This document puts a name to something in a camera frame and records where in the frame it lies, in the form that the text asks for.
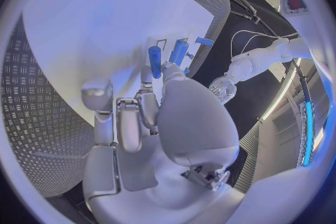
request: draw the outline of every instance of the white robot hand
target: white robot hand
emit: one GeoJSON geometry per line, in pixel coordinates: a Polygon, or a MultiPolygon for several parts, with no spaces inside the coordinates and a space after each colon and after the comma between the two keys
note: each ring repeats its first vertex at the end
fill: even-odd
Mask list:
{"type": "Polygon", "coordinates": [[[227,74],[222,77],[217,77],[210,84],[209,89],[218,97],[223,105],[235,97],[237,92],[234,81],[227,74]]]}

